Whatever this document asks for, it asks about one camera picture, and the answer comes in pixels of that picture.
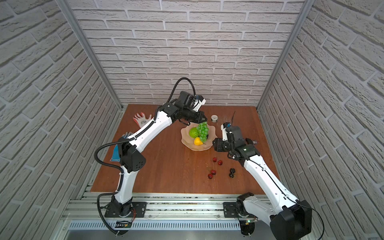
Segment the green grape bunch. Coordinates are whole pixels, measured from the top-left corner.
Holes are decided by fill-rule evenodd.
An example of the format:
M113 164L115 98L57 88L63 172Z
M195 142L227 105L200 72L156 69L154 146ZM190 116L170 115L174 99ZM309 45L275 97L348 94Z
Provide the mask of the green grape bunch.
M209 127L207 122L203 122L197 126L200 140L205 143L209 135Z

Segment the green bumpy fake fruit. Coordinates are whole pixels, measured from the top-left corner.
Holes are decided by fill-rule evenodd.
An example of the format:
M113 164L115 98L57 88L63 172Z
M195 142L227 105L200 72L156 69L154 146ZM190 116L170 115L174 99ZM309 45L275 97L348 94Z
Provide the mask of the green bumpy fake fruit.
M189 136L193 139L197 138L200 136L200 133L199 133L199 130L198 128L194 127L194 128L191 128L190 131L189 131Z

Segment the yellow fake pear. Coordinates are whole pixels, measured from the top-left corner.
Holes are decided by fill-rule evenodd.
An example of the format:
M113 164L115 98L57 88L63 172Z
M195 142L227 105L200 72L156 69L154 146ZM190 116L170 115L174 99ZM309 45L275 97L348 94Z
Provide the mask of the yellow fake pear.
M200 139L200 137L196 137L195 139L194 139L194 145L196 145L196 146L200 146L200 145L203 145L204 143L203 143L203 141Z

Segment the black cherry pair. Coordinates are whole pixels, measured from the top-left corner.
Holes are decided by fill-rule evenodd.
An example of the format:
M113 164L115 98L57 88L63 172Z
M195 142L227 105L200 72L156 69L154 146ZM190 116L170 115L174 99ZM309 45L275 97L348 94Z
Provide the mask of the black cherry pair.
M236 173L236 170L234 168L230 168L229 177L233 179L235 177L235 173Z

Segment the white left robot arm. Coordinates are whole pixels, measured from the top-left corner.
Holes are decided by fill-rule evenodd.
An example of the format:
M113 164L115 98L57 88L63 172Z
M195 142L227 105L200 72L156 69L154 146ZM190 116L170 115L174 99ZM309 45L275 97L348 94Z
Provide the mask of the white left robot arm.
M190 123L202 123L207 120L200 107L206 103L205 100L192 104L191 107L182 107L177 103L165 103L156 112L156 116L144 127L134 133L123 143L118 144L121 156L121 167L123 173L117 193L112 202L118 207L128 207L133 198L133 187L136 177L146 160L142 152L146 146L168 126L175 121L184 119Z

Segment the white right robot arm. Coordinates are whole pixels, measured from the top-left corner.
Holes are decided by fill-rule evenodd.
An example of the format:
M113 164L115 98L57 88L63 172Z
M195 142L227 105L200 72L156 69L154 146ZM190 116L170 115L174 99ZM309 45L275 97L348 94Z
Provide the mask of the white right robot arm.
M258 182L271 204L260 202L248 193L238 197L243 211L254 215L268 226L277 240L298 240L312 231L312 207L299 201L273 174L253 144L240 140L237 144L216 138L216 152L227 152L228 158L238 161Z

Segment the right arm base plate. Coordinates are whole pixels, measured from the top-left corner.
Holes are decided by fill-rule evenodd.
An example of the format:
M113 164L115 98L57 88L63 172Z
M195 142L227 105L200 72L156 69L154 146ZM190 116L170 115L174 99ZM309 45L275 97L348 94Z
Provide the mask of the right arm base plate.
M240 202L224 202L223 203L223 211L225 218L252 218L256 219L255 215L249 214L246 212L244 206Z

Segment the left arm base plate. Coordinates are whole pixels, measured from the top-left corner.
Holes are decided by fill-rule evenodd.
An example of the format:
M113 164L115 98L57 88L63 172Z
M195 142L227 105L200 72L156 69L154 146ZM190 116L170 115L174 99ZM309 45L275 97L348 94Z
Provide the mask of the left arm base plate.
M143 218L146 212L147 202L128 202L120 204L113 201L107 205L106 213L107 218Z

